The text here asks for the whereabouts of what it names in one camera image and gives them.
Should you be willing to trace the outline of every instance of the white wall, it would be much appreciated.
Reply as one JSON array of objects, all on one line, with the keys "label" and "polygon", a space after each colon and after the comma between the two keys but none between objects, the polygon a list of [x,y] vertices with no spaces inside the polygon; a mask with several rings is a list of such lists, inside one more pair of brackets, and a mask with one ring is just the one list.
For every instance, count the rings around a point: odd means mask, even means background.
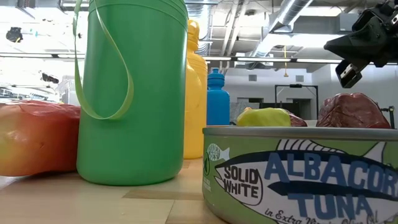
[{"label": "white wall", "polygon": [[[284,77],[285,70],[264,70],[255,69],[248,71],[244,68],[230,68],[225,75],[225,86],[231,102],[235,103],[238,98],[263,98],[265,103],[275,102],[275,85],[289,85],[296,83],[296,75],[303,75],[304,82],[300,83],[303,85],[312,84],[312,74],[307,73],[306,69],[288,69],[287,74],[289,77]],[[249,75],[257,75],[256,82],[249,82]],[[280,102],[291,102],[292,99],[311,99],[315,101],[313,93],[308,91],[306,88],[284,88],[280,94],[278,94],[277,101]],[[316,109],[313,108],[312,117],[315,119]]]},{"label": "white wall", "polygon": [[[383,68],[376,68],[369,65],[362,71],[362,79],[350,89],[341,87],[335,68],[336,65],[325,65],[312,73],[313,84],[319,86],[320,105],[322,105],[323,100],[339,93],[364,93],[378,102],[381,108],[398,107],[397,66],[388,65]],[[383,113],[383,115],[389,120],[388,113]],[[395,113],[394,118],[398,121],[398,113]]]}]

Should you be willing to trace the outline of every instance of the fish illustration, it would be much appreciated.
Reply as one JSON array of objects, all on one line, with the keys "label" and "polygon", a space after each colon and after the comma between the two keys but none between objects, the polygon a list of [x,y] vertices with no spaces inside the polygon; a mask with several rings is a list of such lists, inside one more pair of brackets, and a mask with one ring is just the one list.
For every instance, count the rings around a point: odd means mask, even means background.
[{"label": "fish illustration", "polygon": [[247,208],[280,224],[393,222],[398,170],[383,163],[385,142],[363,156],[311,140],[282,139],[215,166],[217,183]]},{"label": "fish illustration", "polygon": [[229,160],[229,148],[223,151],[214,143],[207,147],[207,153],[211,161],[218,161],[220,159]]}]

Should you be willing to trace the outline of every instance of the tuna can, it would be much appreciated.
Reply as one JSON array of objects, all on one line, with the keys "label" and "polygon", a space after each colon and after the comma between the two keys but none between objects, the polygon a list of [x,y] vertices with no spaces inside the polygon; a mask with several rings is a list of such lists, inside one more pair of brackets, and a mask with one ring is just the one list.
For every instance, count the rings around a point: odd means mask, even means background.
[{"label": "tuna can", "polygon": [[398,131],[205,128],[202,191],[230,223],[398,223]]}]

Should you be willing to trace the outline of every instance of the yellow bottle cap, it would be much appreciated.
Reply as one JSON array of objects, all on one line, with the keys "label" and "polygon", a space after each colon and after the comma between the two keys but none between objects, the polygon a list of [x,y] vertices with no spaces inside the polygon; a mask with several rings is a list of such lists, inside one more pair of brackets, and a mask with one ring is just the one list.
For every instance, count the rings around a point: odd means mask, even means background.
[{"label": "yellow bottle cap", "polygon": [[199,31],[199,23],[191,19],[188,20],[188,44],[194,48],[193,50],[199,48]]}]

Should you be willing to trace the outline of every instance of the green can label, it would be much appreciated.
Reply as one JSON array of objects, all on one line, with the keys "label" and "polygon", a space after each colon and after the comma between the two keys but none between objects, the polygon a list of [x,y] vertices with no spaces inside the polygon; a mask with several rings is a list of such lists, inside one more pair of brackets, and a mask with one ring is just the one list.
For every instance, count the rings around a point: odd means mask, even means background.
[{"label": "green can label", "polygon": [[398,223],[396,146],[206,137],[203,194],[247,223]]}]

